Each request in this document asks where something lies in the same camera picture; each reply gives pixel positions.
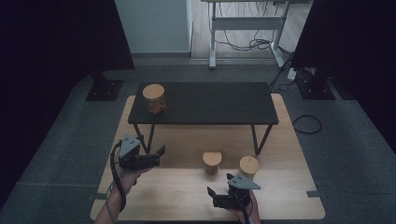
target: white wall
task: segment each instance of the white wall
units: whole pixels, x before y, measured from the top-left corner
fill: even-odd
[[[191,51],[191,0],[116,0],[131,53]]]

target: wooden table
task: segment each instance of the wooden table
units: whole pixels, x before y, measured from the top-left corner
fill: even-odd
[[[255,190],[261,219],[322,219],[325,211],[320,198],[309,198],[316,190],[288,111],[282,97],[272,94],[279,124],[274,126],[260,156],[260,170],[254,181],[262,187]],[[127,119],[134,103],[128,98],[114,145],[124,133],[136,135]],[[257,135],[265,132],[257,127]],[[142,134],[149,134],[149,125],[141,125]],[[143,174],[127,196],[127,204],[119,220],[235,220],[229,212],[213,207],[206,187],[217,194],[228,189],[226,174],[236,175],[244,156],[255,157],[251,150],[251,130],[247,126],[157,125],[153,150],[166,145],[161,165]],[[219,150],[222,154],[217,175],[206,175],[203,154]],[[107,161],[98,193],[106,193],[112,181]],[[95,200],[91,218],[95,219],[105,201]]]

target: white metal desk frame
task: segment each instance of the white metal desk frame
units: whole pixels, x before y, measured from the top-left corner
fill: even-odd
[[[276,37],[271,43],[271,50],[276,59],[276,63],[281,67],[284,63],[282,52],[278,45],[283,27],[289,11],[290,1],[286,1],[285,9],[280,17],[216,17],[216,3],[221,2],[241,2],[232,0],[202,0],[212,3],[212,37],[210,41],[209,68],[216,68],[216,31],[217,30],[277,30]]]

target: black table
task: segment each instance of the black table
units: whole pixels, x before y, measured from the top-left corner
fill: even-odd
[[[160,82],[165,89],[166,109],[151,116],[143,89],[154,83],[140,83],[128,118],[138,135],[138,124],[151,124],[149,153],[155,124],[250,125],[256,155],[262,151],[272,126],[279,120],[266,82]],[[268,125],[260,145],[254,125]]]

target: gray carpet floor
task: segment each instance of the gray carpet floor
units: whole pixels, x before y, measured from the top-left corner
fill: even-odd
[[[90,212],[128,96],[141,81],[267,81],[275,65],[140,65],[106,72],[124,84],[115,102],[85,102],[92,80],[70,92],[40,149],[9,196],[0,223],[92,223]],[[287,71],[279,82],[286,83]],[[356,101],[303,100],[292,85],[280,93],[291,120],[309,114],[322,129],[297,133],[326,211],[322,220],[265,220],[264,223],[396,223],[396,156]],[[295,128],[314,131],[301,119]]]

